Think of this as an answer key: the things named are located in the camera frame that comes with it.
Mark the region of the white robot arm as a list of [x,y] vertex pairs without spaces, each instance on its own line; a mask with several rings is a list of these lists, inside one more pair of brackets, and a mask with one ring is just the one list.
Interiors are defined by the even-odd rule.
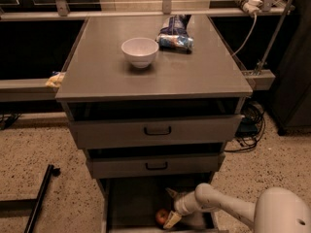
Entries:
[[253,230],[253,233],[311,233],[311,208],[296,194],[283,187],[270,187],[256,203],[225,195],[208,183],[194,191],[178,193],[167,188],[173,210],[164,222],[170,229],[183,216],[196,212],[222,210]]

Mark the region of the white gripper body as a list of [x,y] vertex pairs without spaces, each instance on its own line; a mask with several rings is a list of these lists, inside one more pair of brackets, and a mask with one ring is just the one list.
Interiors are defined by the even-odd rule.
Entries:
[[178,193],[174,198],[174,209],[181,216],[187,216],[194,212],[198,212],[200,206],[196,201],[194,192]]

